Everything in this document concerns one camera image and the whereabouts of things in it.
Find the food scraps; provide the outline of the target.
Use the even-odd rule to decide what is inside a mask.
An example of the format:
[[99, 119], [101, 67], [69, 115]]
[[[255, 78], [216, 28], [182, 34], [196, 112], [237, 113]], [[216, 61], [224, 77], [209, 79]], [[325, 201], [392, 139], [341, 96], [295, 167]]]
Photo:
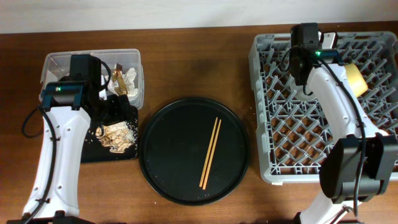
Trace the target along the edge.
[[127, 121], [109, 126], [99, 126], [95, 131], [96, 138], [111, 153], [124, 154], [137, 141], [137, 128]]

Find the gold foil wrapper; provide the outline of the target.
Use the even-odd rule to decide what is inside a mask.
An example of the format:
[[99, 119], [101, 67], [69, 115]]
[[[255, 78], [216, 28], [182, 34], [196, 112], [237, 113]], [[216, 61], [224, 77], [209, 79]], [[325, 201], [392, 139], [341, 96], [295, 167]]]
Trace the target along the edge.
[[112, 81], [114, 84], [118, 84], [114, 86], [114, 90], [118, 95], [127, 95], [127, 87], [123, 79], [122, 65], [116, 64], [114, 68], [114, 72], [112, 74]]

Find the white tissue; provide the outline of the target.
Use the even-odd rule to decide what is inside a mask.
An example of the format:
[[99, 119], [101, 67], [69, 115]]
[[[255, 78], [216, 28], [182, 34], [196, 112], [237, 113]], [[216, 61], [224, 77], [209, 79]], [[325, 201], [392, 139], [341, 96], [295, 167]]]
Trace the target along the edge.
[[[124, 79], [124, 82], [127, 87], [127, 95], [126, 96], [128, 97], [129, 100], [133, 100], [138, 97], [139, 89], [138, 89], [137, 85], [134, 83], [136, 78], [137, 78], [137, 72], [136, 72], [135, 68], [130, 68], [126, 73], [123, 73], [123, 79]], [[118, 84], [114, 84], [112, 79], [110, 79], [110, 81], [108, 83], [108, 90], [111, 93], [118, 95], [114, 90], [114, 86], [117, 86], [117, 85]]]

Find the wooden chopstick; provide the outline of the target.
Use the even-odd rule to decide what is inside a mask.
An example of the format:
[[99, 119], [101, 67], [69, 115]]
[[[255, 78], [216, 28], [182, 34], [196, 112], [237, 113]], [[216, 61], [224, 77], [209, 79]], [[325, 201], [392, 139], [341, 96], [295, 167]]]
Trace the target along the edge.
[[218, 142], [218, 136], [219, 136], [219, 133], [220, 133], [221, 122], [222, 122], [222, 120], [218, 119], [216, 131], [215, 131], [215, 135], [214, 135], [214, 139], [213, 139], [213, 144], [212, 144], [212, 147], [211, 147], [210, 158], [209, 158], [208, 165], [207, 165], [207, 168], [206, 168], [205, 180], [204, 180], [204, 183], [203, 183], [203, 187], [201, 188], [202, 190], [205, 190], [206, 186], [208, 184], [208, 179], [209, 179], [209, 176], [210, 176], [211, 165], [213, 163], [215, 149], [216, 149], [216, 145], [217, 145], [217, 142]]
[[208, 161], [209, 161], [209, 158], [210, 158], [210, 152], [211, 152], [211, 147], [212, 147], [212, 144], [213, 144], [213, 139], [214, 139], [217, 123], [218, 123], [218, 117], [216, 117], [216, 119], [215, 119], [215, 123], [214, 123], [213, 130], [212, 130], [212, 133], [211, 133], [210, 142], [209, 142], [208, 149], [207, 149], [207, 152], [206, 152], [205, 163], [203, 165], [203, 170], [202, 170], [202, 173], [201, 173], [201, 178], [200, 178], [200, 183], [199, 183], [199, 187], [200, 188], [203, 187], [203, 183], [204, 183], [204, 180], [205, 180], [206, 168], [207, 168]]

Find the yellow bowl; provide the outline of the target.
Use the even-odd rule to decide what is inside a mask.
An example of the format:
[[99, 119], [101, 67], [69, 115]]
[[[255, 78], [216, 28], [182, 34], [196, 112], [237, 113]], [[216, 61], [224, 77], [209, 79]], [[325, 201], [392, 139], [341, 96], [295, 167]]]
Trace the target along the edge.
[[368, 85], [355, 64], [345, 65], [346, 77], [355, 97], [361, 96], [368, 90]]

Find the grey round plate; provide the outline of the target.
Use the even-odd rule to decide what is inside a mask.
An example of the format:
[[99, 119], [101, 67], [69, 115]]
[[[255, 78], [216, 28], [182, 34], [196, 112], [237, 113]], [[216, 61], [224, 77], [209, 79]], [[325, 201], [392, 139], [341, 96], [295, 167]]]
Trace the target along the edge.
[[290, 85], [290, 89], [292, 90], [292, 92], [296, 92], [295, 97], [298, 100], [301, 101], [308, 101], [308, 100], [314, 100], [316, 98], [316, 96], [310, 91], [304, 93], [304, 86], [297, 86], [295, 83]]

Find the pink cup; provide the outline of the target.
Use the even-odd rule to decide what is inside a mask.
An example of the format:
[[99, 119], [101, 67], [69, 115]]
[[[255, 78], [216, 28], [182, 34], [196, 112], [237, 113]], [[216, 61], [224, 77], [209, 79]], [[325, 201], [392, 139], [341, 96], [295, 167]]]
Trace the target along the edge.
[[382, 129], [378, 129], [378, 130], [376, 131], [376, 133], [379, 133], [379, 134], [381, 134], [381, 135], [383, 135], [383, 136], [388, 136], [388, 135], [389, 135], [388, 132], [386, 132], [385, 130], [382, 130]]

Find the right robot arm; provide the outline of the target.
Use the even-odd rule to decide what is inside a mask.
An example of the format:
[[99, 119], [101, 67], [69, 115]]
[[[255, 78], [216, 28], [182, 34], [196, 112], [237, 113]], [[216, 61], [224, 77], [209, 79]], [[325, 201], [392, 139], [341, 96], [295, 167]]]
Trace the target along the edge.
[[397, 139], [364, 112], [358, 96], [368, 86], [357, 66], [343, 64], [337, 51], [296, 45], [289, 53], [289, 71], [303, 92], [318, 100], [333, 138], [333, 149], [320, 168], [322, 190], [294, 223], [338, 223], [386, 191]]

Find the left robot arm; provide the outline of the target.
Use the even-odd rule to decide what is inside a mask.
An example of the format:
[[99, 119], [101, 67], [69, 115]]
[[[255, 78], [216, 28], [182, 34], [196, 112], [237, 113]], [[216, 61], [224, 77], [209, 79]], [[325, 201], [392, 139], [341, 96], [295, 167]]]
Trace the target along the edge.
[[66, 81], [42, 91], [42, 149], [23, 223], [78, 219], [80, 164], [137, 156], [137, 109], [125, 96], [100, 98], [102, 90], [88, 81]]

